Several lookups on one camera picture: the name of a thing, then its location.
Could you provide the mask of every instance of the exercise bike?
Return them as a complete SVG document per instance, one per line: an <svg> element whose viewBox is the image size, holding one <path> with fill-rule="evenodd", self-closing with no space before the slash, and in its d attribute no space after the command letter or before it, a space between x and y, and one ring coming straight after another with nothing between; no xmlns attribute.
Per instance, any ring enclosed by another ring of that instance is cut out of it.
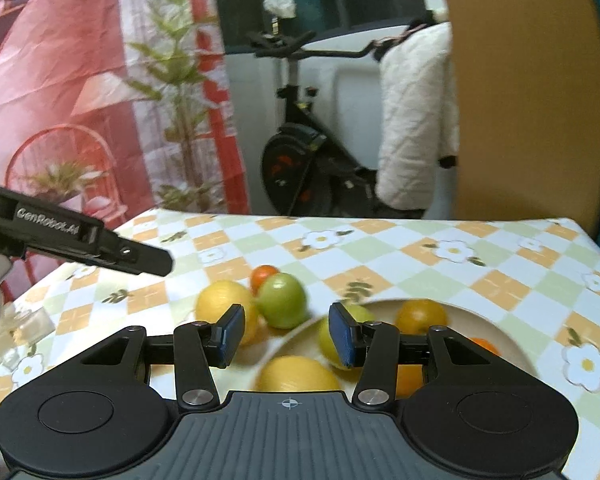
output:
<svg viewBox="0 0 600 480"><path fill-rule="evenodd" d="M378 200L376 170L362 166L313 114L318 89L304 89L300 97L298 64L309 57L361 59L381 43L371 41L359 51L307 50L316 36L309 31L297 38L274 32L248 34L255 56L286 59L287 84L277 97L285 101L285 117L266 143L261 175L270 202L280 215L344 218L420 218L423 211L398 211Z"/></svg>

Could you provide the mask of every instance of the green apple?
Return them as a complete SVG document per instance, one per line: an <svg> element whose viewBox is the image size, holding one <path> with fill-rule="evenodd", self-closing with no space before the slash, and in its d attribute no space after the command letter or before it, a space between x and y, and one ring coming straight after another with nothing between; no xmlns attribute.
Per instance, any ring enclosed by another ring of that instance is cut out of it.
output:
<svg viewBox="0 0 600 480"><path fill-rule="evenodd" d="M256 305L273 328L295 328L309 319L306 293L295 276L279 272L260 286Z"/></svg>
<svg viewBox="0 0 600 480"><path fill-rule="evenodd" d="M374 320L374 315L363 306L351 304L346 305L345 308L358 323ZM329 334L328 316L320 322L320 328L318 329L318 345L320 346L322 355L327 358L327 361L330 362L331 366L338 368L339 370L347 369L347 367L342 364L338 351L333 344L333 339L331 339L331 334Z"/></svg>

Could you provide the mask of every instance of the table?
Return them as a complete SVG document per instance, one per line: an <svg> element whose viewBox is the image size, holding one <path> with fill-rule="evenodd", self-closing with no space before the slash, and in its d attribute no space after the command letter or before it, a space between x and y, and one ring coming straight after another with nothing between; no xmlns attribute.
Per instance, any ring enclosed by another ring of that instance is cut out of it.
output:
<svg viewBox="0 0 600 480"><path fill-rule="evenodd" d="M576 407L580 434L564 473L600 480L600 250L573 221L465 222L183 214L154 209L120 235L171 251L166 278L64 264L17 300L56 325L35 349L0 366L0 401L107 335L132 324L149 335L192 319L196 295L219 279L248 282L271 264L297 276L316 316L347 283L371 299L433 298L479 314L512 336ZM173 373L152 387L174 396ZM6 468L0 457L0 478Z"/></svg>

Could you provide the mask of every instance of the exercise bike handlebar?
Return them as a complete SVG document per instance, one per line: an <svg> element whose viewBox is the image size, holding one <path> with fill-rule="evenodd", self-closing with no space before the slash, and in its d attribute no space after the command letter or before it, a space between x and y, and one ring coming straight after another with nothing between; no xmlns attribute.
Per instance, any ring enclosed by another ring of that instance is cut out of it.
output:
<svg viewBox="0 0 600 480"><path fill-rule="evenodd" d="M266 36L256 32L247 33L251 45L256 47L256 57L277 57L293 60L305 59L307 57L346 57L350 59L359 59L365 57L378 46L377 42L373 40L362 50L303 50L302 47L315 38L315 36L316 33L310 30L298 38L280 37L280 40L289 41L289 43L284 46L275 47L272 46L275 44L275 37Z"/></svg>

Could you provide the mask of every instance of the white quilted cloth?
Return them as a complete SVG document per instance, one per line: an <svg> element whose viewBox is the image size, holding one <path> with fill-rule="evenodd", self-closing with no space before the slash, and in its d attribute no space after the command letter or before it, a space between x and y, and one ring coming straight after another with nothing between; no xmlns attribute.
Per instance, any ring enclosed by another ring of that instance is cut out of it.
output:
<svg viewBox="0 0 600 480"><path fill-rule="evenodd" d="M451 24L414 33L380 63L382 143L376 194L395 209L427 209L438 160L457 155Z"/></svg>

